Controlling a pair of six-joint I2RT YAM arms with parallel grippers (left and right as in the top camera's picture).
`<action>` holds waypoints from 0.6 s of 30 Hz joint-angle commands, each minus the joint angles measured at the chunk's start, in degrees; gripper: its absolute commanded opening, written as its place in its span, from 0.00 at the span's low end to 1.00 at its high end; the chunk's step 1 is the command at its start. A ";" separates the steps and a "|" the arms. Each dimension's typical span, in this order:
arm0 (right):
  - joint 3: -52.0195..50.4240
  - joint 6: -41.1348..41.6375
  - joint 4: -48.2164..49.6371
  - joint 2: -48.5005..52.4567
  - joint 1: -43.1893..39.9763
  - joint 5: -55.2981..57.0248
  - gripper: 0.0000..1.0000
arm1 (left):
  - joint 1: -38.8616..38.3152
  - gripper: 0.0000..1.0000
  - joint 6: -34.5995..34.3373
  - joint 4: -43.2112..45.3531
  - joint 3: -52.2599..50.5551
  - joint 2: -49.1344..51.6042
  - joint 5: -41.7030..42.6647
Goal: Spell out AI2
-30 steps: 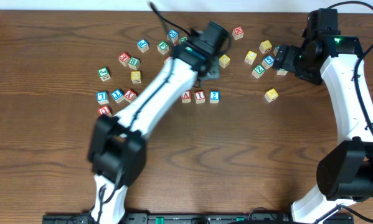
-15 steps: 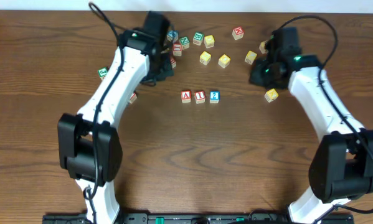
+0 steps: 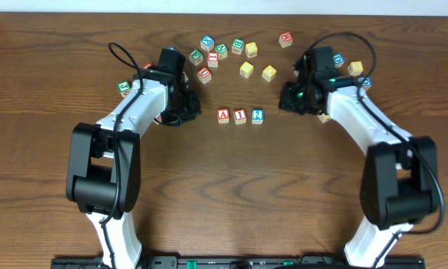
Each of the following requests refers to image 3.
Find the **blue 2 block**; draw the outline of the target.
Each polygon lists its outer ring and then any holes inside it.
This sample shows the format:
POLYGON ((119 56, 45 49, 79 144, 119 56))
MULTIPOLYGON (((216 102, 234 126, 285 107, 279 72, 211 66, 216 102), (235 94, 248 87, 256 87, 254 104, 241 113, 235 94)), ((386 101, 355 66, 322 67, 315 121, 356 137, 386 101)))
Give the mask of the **blue 2 block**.
POLYGON ((263 120, 264 120, 264 110, 263 109, 253 109, 251 117, 252 117, 253 124, 262 124, 263 120))

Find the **red A block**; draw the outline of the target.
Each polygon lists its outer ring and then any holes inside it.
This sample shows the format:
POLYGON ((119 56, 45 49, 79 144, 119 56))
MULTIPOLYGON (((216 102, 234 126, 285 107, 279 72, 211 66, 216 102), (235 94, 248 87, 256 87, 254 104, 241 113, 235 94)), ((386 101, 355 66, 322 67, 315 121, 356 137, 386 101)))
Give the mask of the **red A block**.
POLYGON ((225 124, 230 121, 230 110, 228 108, 218 109, 218 123, 225 124))

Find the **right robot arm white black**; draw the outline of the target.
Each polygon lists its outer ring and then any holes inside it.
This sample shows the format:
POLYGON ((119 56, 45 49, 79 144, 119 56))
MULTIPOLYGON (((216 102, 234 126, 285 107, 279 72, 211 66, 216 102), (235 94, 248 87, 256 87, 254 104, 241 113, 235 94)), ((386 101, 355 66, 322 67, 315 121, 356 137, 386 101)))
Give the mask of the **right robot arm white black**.
POLYGON ((387 254, 414 225, 444 212, 435 142, 395 125, 350 76, 303 75, 284 84, 279 107, 298 114, 327 114, 365 155, 360 186, 363 220, 337 266, 384 268, 387 254))

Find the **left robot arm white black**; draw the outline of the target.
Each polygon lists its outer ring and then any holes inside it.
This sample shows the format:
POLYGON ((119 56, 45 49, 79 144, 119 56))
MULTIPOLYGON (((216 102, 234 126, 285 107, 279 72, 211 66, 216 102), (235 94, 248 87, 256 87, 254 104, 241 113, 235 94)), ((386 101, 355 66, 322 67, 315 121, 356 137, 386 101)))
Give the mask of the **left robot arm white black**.
POLYGON ((132 210, 141 187, 140 142, 154 121, 179 126, 199 113, 181 69, 141 69, 106 117, 72 132, 66 196, 93 224, 103 255, 95 268, 136 268, 142 243, 132 210))

